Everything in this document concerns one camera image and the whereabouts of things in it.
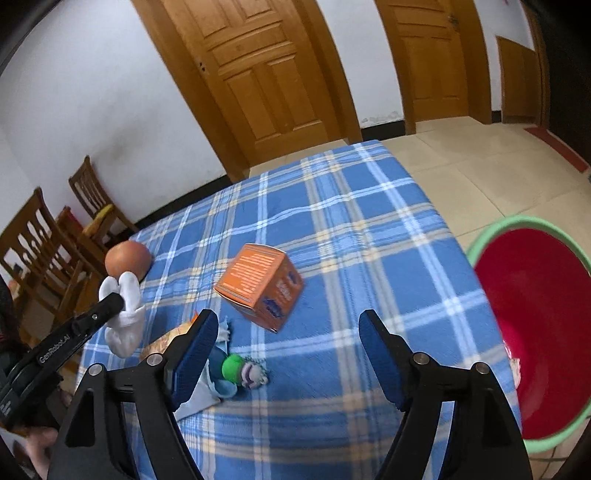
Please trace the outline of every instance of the orange ball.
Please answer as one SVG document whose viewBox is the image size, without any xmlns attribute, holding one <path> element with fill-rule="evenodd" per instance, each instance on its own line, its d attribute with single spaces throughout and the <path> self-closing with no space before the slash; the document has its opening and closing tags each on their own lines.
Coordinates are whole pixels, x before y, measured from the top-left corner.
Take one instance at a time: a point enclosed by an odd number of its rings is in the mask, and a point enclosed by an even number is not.
<svg viewBox="0 0 591 480">
<path fill-rule="evenodd" d="M 152 254 L 145 245 L 127 240 L 115 245 L 105 255 L 105 268 L 111 277 L 119 280 L 123 272 L 131 272 L 142 281 L 150 266 Z"/>
</svg>

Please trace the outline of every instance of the metal screw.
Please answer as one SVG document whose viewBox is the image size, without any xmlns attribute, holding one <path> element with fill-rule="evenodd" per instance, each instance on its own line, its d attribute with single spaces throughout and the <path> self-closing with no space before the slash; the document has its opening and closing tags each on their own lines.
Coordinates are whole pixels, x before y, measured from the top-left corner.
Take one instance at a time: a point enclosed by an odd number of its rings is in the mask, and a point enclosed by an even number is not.
<svg viewBox="0 0 591 480">
<path fill-rule="evenodd" d="M 476 371 L 482 375 L 486 375 L 491 371 L 491 368 L 484 362 L 476 362 Z"/>
<path fill-rule="evenodd" d="M 427 365 L 429 363 L 429 356 L 426 353 L 419 352 L 413 355 L 413 360 L 416 364 Z"/>
<path fill-rule="evenodd" d="M 98 375 L 98 374 L 100 374 L 100 372 L 101 372 L 102 370 L 103 370 L 103 368 L 102 368 L 102 366 L 100 366 L 99 364 L 94 364 L 94 365 L 91 365 L 90 367 L 88 367 L 88 373 L 89 373 L 90 375 L 92 375 L 93 377 L 94 377 L 95 375 Z"/>
<path fill-rule="evenodd" d="M 154 365 L 158 365 L 161 361 L 162 355 L 160 355 L 159 353 L 152 353 L 152 355 L 148 357 L 147 364 L 153 367 Z"/>
</svg>

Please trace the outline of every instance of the blue gripper pad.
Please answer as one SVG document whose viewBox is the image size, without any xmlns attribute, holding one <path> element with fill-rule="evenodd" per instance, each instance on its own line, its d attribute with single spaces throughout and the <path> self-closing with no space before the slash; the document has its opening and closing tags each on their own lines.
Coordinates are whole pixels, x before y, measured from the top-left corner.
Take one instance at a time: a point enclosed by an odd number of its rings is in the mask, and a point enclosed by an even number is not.
<svg viewBox="0 0 591 480">
<path fill-rule="evenodd" d="M 217 316 L 211 310 L 202 310 L 191 328 L 178 335 L 164 352 L 164 386 L 173 411 L 192 395 L 197 380 L 205 367 L 207 357 L 217 339 Z"/>
<path fill-rule="evenodd" d="M 386 399 L 397 409 L 407 410 L 411 349 L 402 337 L 388 333 L 374 310 L 359 316 L 359 338 Z"/>
</svg>

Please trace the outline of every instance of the red threshold strip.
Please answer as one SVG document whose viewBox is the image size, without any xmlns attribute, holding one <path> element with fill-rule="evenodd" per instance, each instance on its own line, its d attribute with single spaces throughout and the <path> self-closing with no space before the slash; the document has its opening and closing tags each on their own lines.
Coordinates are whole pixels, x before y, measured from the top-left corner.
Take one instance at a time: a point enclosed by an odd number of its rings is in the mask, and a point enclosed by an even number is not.
<svg viewBox="0 0 591 480">
<path fill-rule="evenodd" d="M 548 130 L 546 130 L 544 127 L 528 127 L 525 129 L 525 131 L 546 142 L 581 173 L 589 168 L 587 162 L 585 162 L 585 160 L 583 160 L 577 152 L 570 148 L 566 143 L 548 132 Z"/>
</svg>

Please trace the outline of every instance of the white bunny ears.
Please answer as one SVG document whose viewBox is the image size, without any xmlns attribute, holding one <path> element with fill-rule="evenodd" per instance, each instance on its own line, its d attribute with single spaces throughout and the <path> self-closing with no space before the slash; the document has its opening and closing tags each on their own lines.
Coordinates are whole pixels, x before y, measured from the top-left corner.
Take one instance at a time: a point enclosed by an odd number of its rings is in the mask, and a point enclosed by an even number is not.
<svg viewBox="0 0 591 480">
<path fill-rule="evenodd" d="M 113 292 L 123 297 L 125 307 L 120 314 L 107 322 L 105 339 L 111 352 L 120 358 L 127 358 L 133 355 L 142 341 L 145 306 L 142 304 L 139 281 L 131 272 L 122 273 L 119 283 L 115 278 L 107 277 L 100 286 L 99 300 Z"/>
</svg>

